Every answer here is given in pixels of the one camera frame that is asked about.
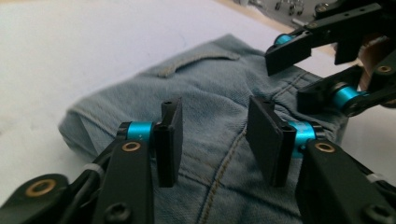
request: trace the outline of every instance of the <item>denim pocket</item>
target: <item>denim pocket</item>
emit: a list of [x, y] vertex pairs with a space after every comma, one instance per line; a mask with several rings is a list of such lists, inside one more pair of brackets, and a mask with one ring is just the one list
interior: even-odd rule
[[237, 53], [222, 49], [216, 45], [205, 45], [203, 47], [189, 50], [185, 53], [179, 54], [176, 57], [163, 62], [148, 70], [151, 74], [156, 74], [158, 77], [170, 77], [177, 69], [185, 68], [193, 63], [198, 63], [203, 60], [231, 60], [236, 61], [241, 56]]

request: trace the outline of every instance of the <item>jeans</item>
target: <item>jeans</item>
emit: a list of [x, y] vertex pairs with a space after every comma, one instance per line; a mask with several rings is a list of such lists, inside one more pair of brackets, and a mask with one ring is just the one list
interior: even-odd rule
[[125, 121], [160, 121], [161, 102], [182, 97], [183, 154], [178, 183], [158, 188], [157, 223], [301, 223], [294, 199], [301, 159], [283, 188], [271, 188], [245, 138], [250, 95], [276, 103], [284, 120], [315, 121], [339, 143], [347, 118], [332, 107], [307, 116], [296, 92], [319, 80], [298, 67], [268, 77], [264, 53], [231, 35], [188, 50], [137, 77], [73, 105], [60, 124], [64, 141], [88, 159], [113, 141]]

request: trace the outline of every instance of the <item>white surface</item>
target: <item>white surface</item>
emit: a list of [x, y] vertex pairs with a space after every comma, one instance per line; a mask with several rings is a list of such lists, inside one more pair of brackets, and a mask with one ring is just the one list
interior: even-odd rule
[[[266, 50], [279, 32], [209, 0], [0, 0], [0, 203], [38, 175], [73, 181], [85, 161], [57, 126], [79, 98], [222, 35]], [[300, 63], [327, 76], [321, 51]], [[396, 183], [395, 111], [353, 118], [344, 147]]]

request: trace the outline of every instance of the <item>blue denim cloth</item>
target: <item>blue denim cloth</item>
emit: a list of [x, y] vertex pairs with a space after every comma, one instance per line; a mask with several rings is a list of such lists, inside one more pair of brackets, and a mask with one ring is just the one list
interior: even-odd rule
[[301, 160], [286, 187], [265, 186], [245, 138], [250, 95], [276, 103], [284, 120], [321, 124], [339, 142], [347, 118], [325, 108], [296, 110], [296, 92], [316, 80], [297, 68], [268, 77], [262, 51], [231, 35], [203, 44], [137, 77], [82, 99], [60, 125], [65, 142], [89, 159], [114, 139], [124, 121], [160, 121], [161, 102], [182, 97], [184, 142], [179, 181], [159, 189], [153, 168], [157, 223], [300, 223], [294, 199]]

